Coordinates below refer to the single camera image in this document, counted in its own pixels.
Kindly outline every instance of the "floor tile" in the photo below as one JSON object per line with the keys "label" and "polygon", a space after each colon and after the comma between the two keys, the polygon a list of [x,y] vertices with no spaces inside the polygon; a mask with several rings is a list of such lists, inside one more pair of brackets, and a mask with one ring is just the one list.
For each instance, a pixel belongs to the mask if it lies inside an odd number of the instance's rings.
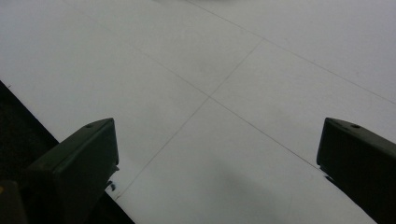
{"label": "floor tile", "polygon": [[213,100],[117,202],[136,223],[374,223],[321,171]]}
{"label": "floor tile", "polygon": [[206,94],[261,40],[186,1],[65,1]]}
{"label": "floor tile", "polygon": [[396,103],[396,2],[190,0]]}
{"label": "floor tile", "polygon": [[120,192],[206,99],[62,1],[3,3],[0,36],[0,78],[58,140],[115,119]]}
{"label": "floor tile", "polygon": [[396,142],[396,105],[268,42],[213,97],[312,164],[327,117]]}

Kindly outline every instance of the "black plastic part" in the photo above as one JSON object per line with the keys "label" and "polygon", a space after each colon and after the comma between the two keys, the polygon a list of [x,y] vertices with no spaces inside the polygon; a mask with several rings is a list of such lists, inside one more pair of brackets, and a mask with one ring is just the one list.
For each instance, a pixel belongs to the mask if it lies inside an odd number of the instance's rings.
{"label": "black plastic part", "polygon": [[113,119],[88,124],[28,168],[31,188],[38,193],[51,223],[82,223],[103,195],[118,169]]}
{"label": "black plastic part", "polygon": [[396,223],[396,145],[359,125],[325,119],[317,163],[378,223]]}
{"label": "black plastic part", "polygon": [[27,224],[18,184],[0,181],[0,221],[2,224]]}

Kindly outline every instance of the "white floor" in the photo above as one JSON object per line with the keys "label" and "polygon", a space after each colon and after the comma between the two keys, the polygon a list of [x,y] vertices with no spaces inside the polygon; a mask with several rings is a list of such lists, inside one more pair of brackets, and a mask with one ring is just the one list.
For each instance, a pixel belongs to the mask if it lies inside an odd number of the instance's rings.
{"label": "white floor", "polygon": [[0,1],[0,79],[59,140],[116,121],[136,223],[374,223],[326,117],[396,142],[396,2]]}

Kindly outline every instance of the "grout line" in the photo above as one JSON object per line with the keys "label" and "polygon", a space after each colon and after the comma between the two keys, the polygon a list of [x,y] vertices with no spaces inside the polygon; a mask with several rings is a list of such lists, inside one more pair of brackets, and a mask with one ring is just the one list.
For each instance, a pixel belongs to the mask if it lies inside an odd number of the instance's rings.
{"label": "grout line", "polygon": [[198,110],[201,109],[201,107],[202,107],[202,106],[206,103],[206,101],[209,100],[209,99],[210,99],[210,97],[207,96],[206,99],[204,100],[204,102],[201,103],[201,105],[191,114],[191,116],[190,116],[186,121],[184,121],[184,123],[180,126],[180,128],[177,130],[177,132],[175,132],[175,133],[172,135],[172,137],[169,138],[169,140],[163,145],[163,147],[161,147],[161,149],[158,150],[157,153],[155,153],[155,155],[148,161],[148,163],[146,163],[146,165],[143,167],[143,169],[141,169],[141,170],[139,171],[139,173],[137,174],[137,176],[132,180],[132,182],[128,185],[128,187],[125,188],[125,190],[124,190],[121,194],[119,194],[120,196],[118,196],[117,199],[118,199],[119,197],[121,197],[122,194],[123,194],[128,188],[130,188],[130,187],[132,186],[132,184],[136,181],[136,179],[137,179],[137,178],[143,173],[143,171],[146,170],[146,168],[151,164],[151,162],[154,160],[154,158],[156,158],[156,157],[163,151],[163,149],[172,141],[172,139],[175,138],[175,136],[183,129],[183,127],[187,124],[187,122],[189,122],[189,120],[198,112]]}
{"label": "grout line", "polygon": [[248,56],[250,56],[250,54],[252,54],[252,53],[254,52],[254,50],[255,50],[256,48],[259,47],[259,45],[262,43],[263,40],[264,40],[264,39],[262,38],[262,40],[259,41],[259,43],[247,54],[247,56],[246,56],[241,62],[239,62],[239,64],[236,65],[236,67],[233,69],[233,71],[230,73],[230,75],[228,75],[226,78],[224,78],[224,80],[218,85],[218,87],[215,88],[215,89],[212,91],[212,93],[209,95],[209,97],[211,97],[213,94],[215,94],[215,92],[216,92],[216,91],[228,80],[228,78],[229,78],[230,76],[233,75],[233,73],[236,71],[236,69],[238,69],[239,66],[240,66],[242,63],[245,62],[245,60],[248,58]]}
{"label": "grout line", "polygon": [[279,141],[277,141],[274,137],[270,136],[269,134],[265,133],[264,131],[260,130],[259,128],[257,128],[256,126],[254,126],[252,123],[250,123],[249,121],[247,121],[246,119],[242,118],[241,116],[239,116],[238,114],[236,114],[235,112],[233,112],[231,109],[229,109],[227,106],[223,105],[222,103],[220,103],[219,101],[217,101],[216,99],[212,98],[211,96],[209,96],[210,99],[214,100],[216,103],[218,103],[219,105],[223,106],[224,108],[226,108],[228,111],[230,111],[231,113],[235,114],[238,118],[242,119],[244,122],[248,123],[250,126],[252,126],[254,129],[258,130],[259,132],[263,133],[265,136],[269,137],[270,139],[272,139],[273,141],[275,141],[276,143],[278,143],[280,146],[282,146],[283,148],[285,148],[287,151],[291,152],[292,154],[294,154],[296,157],[300,158],[302,161],[305,161],[306,163],[308,163],[310,166],[314,167],[315,169],[321,171],[318,167],[316,167],[315,165],[311,164],[311,162],[307,161],[306,159],[304,159],[303,157],[297,155],[295,152],[293,152],[290,148],[284,146],[283,144],[281,144]]}
{"label": "grout line", "polygon": [[164,64],[160,63],[158,60],[154,59],[151,55],[147,54],[145,51],[143,51],[142,49],[138,48],[137,46],[130,44],[128,42],[126,42],[125,40],[122,39],[122,37],[120,35],[118,35],[117,33],[115,33],[114,31],[110,30],[109,28],[107,28],[106,26],[104,26],[101,22],[99,22],[97,19],[91,17],[90,15],[86,14],[83,10],[65,2],[65,0],[61,0],[62,2],[64,2],[65,4],[67,4],[68,6],[70,6],[71,8],[73,8],[74,10],[76,10],[78,13],[80,13],[81,15],[87,17],[88,19],[92,20],[93,22],[95,22],[96,24],[98,24],[101,28],[107,30],[108,32],[110,32],[111,35],[114,35],[122,44],[125,44],[127,46],[129,46],[130,48],[136,49],[138,50],[140,53],[142,53],[143,55],[145,55],[146,57],[148,57],[149,59],[151,59],[152,61],[154,61],[155,63],[159,64],[161,67],[165,68],[167,71],[169,71],[170,73],[172,73],[173,75],[181,78],[183,81],[185,81],[187,84],[189,84],[190,86],[192,86],[193,88],[195,88],[196,90],[198,90],[199,92],[203,93],[206,96],[209,96],[207,93],[205,93],[204,91],[201,91],[199,88],[197,88],[196,86],[192,85],[188,80],[186,80],[184,77],[181,77],[179,74],[177,74],[176,72],[172,71],[170,68],[168,68],[167,66],[165,66]]}
{"label": "grout line", "polygon": [[274,46],[277,46],[277,47],[279,47],[279,48],[285,50],[286,52],[289,52],[289,53],[291,53],[292,55],[294,55],[294,56],[296,56],[296,57],[298,57],[298,58],[300,58],[300,59],[303,59],[304,61],[307,61],[308,63],[311,63],[311,64],[313,64],[313,65],[315,65],[315,66],[317,66],[317,67],[319,67],[319,68],[321,68],[321,69],[323,69],[323,70],[325,70],[325,71],[327,71],[327,72],[333,74],[334,76],[337,76],[337,77],[343,79],[344,81],[346,81],[346,82],[348,82],[348,83],[350,83],[350,84],[352,84],[352,85],[354,85],[354,86],[356,86],[356,87],[358,87],[358,88],[361,88],[361,89],[363,89],[363,90],[365,90],[365,91],[368,91],[368,92],[370,92],[371,94],[373,94],[373,95],[375,95],[375,96],[378,96],[379,98],[381,98],[381,99],[383,99],[383,100],[385,100],[385,101],[388,101],[388,102],[392,103],[393,105],[396,105],[396,102],[393,102],[392,100],[388,99],[387,97],[381,96],[381,95],[379,95],[379,94],[377,94],[377,93],[375,93],[375,92],[373,92],[373,91],[370,91],[370,90],[366,89],[365,87],[363,87],[363,86],[361,86],[361,85],[359,85],[359,84],[353,82],[352,80],[349,80],[349,79],[347,79],[347,78],[345,78],[345,77],[342,77],[342,76],[336,74],[335,72],[333,72],[333,71],[331,71],[331,70],[329,70],[329,69],[327,69],[327,68],[325,68],[325,67],[323,67],[323,66],[321,66],[321,65],[319,65],[319,64],[317,64],[317,63],[315,63],[315,62],[312,62],[312,61],[306,59],[305,57],[303,57],[303,56],[301,56],[301,55],[299,55],[299,54],[297,54],[297,53],[291,51],[290,49],[286,49],[286,48],[284,48],[284,47],[278,45],[277,43],[275,43],[275,42],[273,42],[273,41],[267,39],[266,37],[264,37],[264,36],[262,36],[262,35],[257,35],[256,33],[252,32],[252,31],[249,31],[248,29],[242,27],[241,25],[238,25],[238,24],[236,24],[236,23],[234,23],[234,22],[232,22],[232,21],[230,21],[230,20],[227,20],[227,19],[221,17],[220,15],[218,15],[218,14],[216,14],[216,13],[214,13],[214,12],[212,12],[212,11],[210,11],[210,10],[204,8],[204,7],[201,7],[201,6],[199,6],[199,5],[196,5],[195,3],[191,2],[191,0],[185,0],[185,1],[191,3],[192,5],[194,5],[194,6],[198,7],[198,8],[201,8],[202,10],[204,10],[204,11],[206,11],[206,12],[209,12],[210,14],[215,15],[215,16],[217,16],[217,17],[219,17],[219,18],[221,18],[221,19],[223,19],[223,20],[225,20],[225,21],[227,21],[227,22],[229,22],[229,23],[231,23],[231,24],[233,24],[233,25],[235,25],[235,26],[237,26],[237,27],[239,27],[239,28],[241,28],[241,29],[243,29],[243,30],[249,32],[249,33],[251,33],[252,35],[256,35],[256,36],[262,38],[262,40],[265,40],[265,41],[267,41],[268,43],[273,44]]}

